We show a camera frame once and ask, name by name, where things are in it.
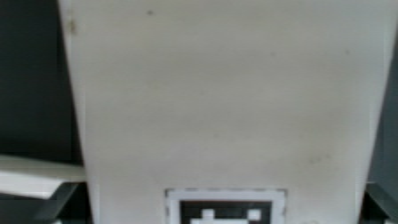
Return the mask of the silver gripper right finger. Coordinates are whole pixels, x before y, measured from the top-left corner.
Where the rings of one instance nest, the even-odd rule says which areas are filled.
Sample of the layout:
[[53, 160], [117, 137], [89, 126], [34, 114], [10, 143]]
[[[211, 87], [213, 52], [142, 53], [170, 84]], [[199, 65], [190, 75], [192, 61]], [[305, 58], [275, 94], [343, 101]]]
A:
[[366, 184], [360, 224], [398, 224], [398, 201], [375, 182]]

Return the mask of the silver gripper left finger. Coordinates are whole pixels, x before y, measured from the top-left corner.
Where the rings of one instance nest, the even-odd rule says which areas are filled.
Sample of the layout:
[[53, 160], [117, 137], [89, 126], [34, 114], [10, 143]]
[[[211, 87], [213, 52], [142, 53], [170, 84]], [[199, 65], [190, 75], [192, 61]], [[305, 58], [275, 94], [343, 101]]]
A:
[[89, 224], [89, 190], [83, 182], [60, 184], [34, 218], [46, 224]]

